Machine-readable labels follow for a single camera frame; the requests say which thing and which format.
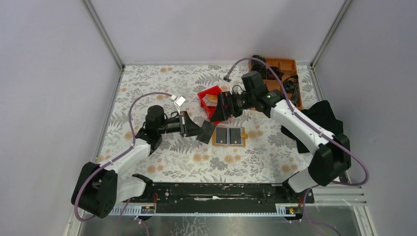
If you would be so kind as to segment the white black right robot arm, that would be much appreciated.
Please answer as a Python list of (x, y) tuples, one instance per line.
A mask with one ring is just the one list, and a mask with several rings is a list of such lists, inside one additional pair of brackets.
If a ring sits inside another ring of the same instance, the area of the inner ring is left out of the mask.
[(309, 166), (283, 182), (282, 196), (293, 203), (304, 190), (327, 186), (342, 172), (351, 167), (347, 153), (350, 141), (344, 134), (334, 135), (300, 112), (285, 95), (274, 89), (269, 91), (259, 72), (242, 76), (244, 91), (228, 91), (217, 96), (217, 106), (210, 121), (226, 121), (242, 115), (243, 110), (255, 108), (268, 118), (287, 128), (313, 154)]

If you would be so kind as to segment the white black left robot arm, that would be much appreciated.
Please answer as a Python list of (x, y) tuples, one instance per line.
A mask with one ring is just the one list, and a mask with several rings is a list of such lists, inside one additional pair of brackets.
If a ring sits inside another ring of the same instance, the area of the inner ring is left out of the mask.
[(82, 167), (71, 198), (74, 211), (82, 209), (104, 218), (115, 204), (130, 198), (136, 197), (140, 202), (147, 202), (152, 197), (151, 179), (140, 174), (123, 180), (119, 177), (153, 154), (162, 143), (164, 134), (195, 136), (197, 141), (208, 144), (215, 128), (215, 124), (207, 120), (202, 126), (197, 125), (187, 111), (174, 112), (168, 118), (161, 106), (149, 107), (145, 122), (128, 150), (107, 162), (88, 162)]

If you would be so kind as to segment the dark brown credit card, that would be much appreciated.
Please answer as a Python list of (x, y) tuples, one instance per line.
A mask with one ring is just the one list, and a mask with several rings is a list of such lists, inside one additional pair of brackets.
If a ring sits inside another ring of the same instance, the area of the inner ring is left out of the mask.
[(242, 145), (242, 129), (240, 127), (233, 127), (229, 129), (229, 138), (231, 145)]

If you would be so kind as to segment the yellow leather card holder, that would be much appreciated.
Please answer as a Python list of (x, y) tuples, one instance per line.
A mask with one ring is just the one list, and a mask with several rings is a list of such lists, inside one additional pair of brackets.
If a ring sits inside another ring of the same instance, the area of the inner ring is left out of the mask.
[(216, 127), (212, 145), (219, 147), (245, 147), (248, 134), (244, 127)]

